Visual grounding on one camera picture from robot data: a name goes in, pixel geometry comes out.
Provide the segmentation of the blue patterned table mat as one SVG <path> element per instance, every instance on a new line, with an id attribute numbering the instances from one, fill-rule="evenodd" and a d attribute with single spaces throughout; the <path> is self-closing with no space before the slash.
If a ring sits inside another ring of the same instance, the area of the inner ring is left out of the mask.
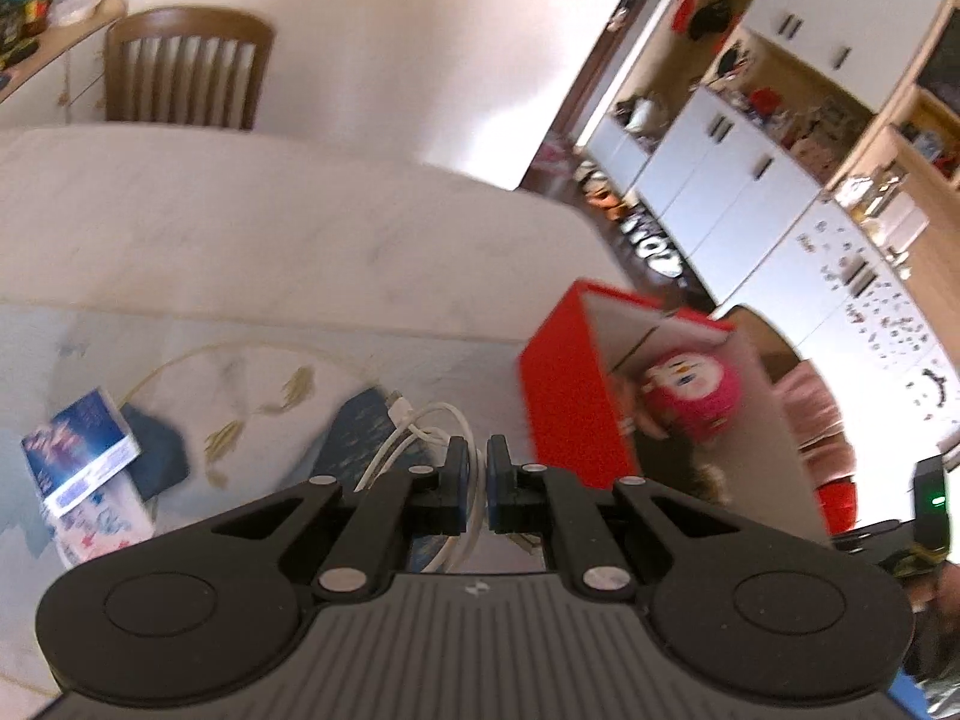
<path id="1" fill-rule="evenodd" d="M 21 450 L 39 424 L 101 387 L 174 427 L 189 475 L 149 506 L 169 532 L 304 478 L 338 408 L 370 387 L 416 408 L 454 405 L 478 442 L 503 434 L 516 460 L 530 460 L 519 351 L 516 341 L 3 305 L 3 717 L 31 717 L 57 694 L 34 613 L 64 563 Z"/>

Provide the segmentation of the white sideboard with clutter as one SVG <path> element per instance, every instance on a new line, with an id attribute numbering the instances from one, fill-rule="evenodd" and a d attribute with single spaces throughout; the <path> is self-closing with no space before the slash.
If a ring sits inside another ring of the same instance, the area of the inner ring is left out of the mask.
<path id="1" fill-rule="evenodd" d="M 2 125 L 104 117 L 106 29 L 127 0 L 2 0 Z"/>

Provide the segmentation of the pink plush toy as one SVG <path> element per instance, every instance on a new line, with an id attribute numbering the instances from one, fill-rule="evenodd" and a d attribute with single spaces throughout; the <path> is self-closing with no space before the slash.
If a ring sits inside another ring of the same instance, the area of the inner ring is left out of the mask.
<path id="1" fill-rule="evenodd" d="M 736 369 L 706 351 L 674 349 L 640 377 L 640 400 L 652 419 L 697 444 L 726 431 L 740 397 Z"/>

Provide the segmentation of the white wall cabinet unit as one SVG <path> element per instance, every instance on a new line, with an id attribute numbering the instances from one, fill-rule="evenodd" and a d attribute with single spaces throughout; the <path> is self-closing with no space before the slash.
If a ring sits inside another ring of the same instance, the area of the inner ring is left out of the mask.
<path id="1" fill-rule="evenodd" d="M 893 114 L 952 0 L 659 0 L 581 143 L 718 307 L 818 366 L 867 457 L 958 447 Z"/>

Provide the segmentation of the blue tissue pack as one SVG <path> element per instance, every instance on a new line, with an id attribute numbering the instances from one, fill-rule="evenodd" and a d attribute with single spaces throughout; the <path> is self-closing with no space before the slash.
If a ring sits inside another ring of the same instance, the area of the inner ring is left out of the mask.
<path id="1" fill-rule="evenodd" d="M 140 455 L 132 429 L 102 388 L 26 434 L 21 449 L 53 517 L 73 511 Z"/>

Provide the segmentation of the dark blue cloth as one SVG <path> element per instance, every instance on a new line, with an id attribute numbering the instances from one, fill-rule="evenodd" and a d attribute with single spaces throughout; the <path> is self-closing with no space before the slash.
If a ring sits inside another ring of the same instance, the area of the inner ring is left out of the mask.
<path id="1" fill-rule="evenodd" d="M 151 500 L 189 478 L 185 442 L 178 429 L 140 411 L 132 403 L 121 408 L 140 453 L 125 471 L 143 500 Z"/>

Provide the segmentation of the brown wooden chair far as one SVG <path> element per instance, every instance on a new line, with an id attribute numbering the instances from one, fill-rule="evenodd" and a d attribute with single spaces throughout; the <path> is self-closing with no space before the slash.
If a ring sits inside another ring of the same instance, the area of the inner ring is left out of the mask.
<path id="1" fill-rule="evenodd" d="M 129 124 L 254 128 L 275 28 L 224 7 L 160 7 L 110 25 L 106 119 Z"/>

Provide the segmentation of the red white cardboard box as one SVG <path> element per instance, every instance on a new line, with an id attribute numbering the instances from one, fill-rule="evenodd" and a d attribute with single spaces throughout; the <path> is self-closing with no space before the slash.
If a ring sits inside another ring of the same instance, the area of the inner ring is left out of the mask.
<path id="1" fill-rule="evenodd" d="M 731 509 L 815 543 L 830 541 L 789 422 L 752 343 L 734 325 L 597 281 L 575 281 L 519 355 L 534 457 L 607 489 L 646 470 L 622 431 L 610 388 L 674 349 L 711 353 L 736 371 L 739 408 L 695 457 L 724 473 Z"/>

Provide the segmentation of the red cloth on chair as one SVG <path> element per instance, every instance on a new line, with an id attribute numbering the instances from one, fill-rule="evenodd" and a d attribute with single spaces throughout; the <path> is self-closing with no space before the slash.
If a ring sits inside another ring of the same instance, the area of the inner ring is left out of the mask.
<path id="1" fill-rule="evenodd" d="M 818 504 L 828 533 L 850 532 L 857 522 L 857 489 L 853 478 L 833 479 L 817 488 Z"/>

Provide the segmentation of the pink scarf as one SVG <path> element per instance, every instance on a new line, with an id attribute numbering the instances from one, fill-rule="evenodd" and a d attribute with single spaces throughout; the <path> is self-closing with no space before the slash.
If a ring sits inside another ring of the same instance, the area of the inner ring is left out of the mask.
<path id="1" fill-rule="evenodd" d="M 811 361 L 800 361 L 773 385 L 773 392 L 812 484 L 822 488 L 849 478 L 856 469 L 856 454 L 844 434 L 838 403 Z"/>

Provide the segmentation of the wooden chair with scarf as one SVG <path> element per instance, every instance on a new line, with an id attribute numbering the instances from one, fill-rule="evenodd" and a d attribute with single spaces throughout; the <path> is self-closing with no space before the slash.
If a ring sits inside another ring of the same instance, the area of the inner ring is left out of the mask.
<path id="1" fill-rule="evenodd" d="M 778 383 L 794 367 L 799 366 L 800 356 L 794 346 L 752 309 L 734 305 L 721 320 L 734 325 L 752 343 L 760 358 L 761 367 L 771 383 Z"/>

